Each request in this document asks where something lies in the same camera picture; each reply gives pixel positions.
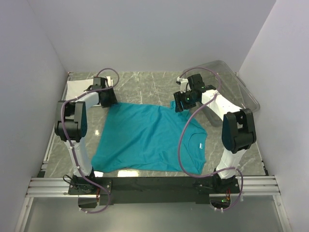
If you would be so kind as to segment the teal t-shirt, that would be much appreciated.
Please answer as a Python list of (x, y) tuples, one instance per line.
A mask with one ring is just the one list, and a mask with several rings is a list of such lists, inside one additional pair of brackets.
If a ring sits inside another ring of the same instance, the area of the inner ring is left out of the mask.
[(190, 112), (170, 107), (119, 103), (107, 114), (97, 151), (95, 171), (130, 168), (146, 171), (201, 174), (207, 133)]

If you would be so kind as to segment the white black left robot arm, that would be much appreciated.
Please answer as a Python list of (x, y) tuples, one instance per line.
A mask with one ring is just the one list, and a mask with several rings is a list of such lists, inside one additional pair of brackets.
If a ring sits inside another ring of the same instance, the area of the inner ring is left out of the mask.
[(76, 84), (68, 84), (72, 93), (56, 105), (55, 134), (64, 142), (73, 164), (70, 184), (85, 194), (102, 186), (96, 183), (94, 168), (88, 157), (85, 136), (88, 130), (87, 110), (93, 106), (110, 107), (117, 103), (111, 77), (96, 75), (86, 89), (76, 91)]

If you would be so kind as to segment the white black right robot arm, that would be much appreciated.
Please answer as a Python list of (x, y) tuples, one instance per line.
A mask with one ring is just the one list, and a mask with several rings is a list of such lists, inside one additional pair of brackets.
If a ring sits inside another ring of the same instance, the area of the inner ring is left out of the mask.
[(200, 74), (186, 79), (178, 77), (176, 83), (180, 91), (173, 94), (175, 112), (189, 110), (200, 103), (222, 120), (224, 151), (212, 177), (213, 190), (222, 193), (232, 186), (243, 154), (256, 142), (253, 113), (249, 108), (242, 109), (230, 102), (214, 86), (205, 85)]

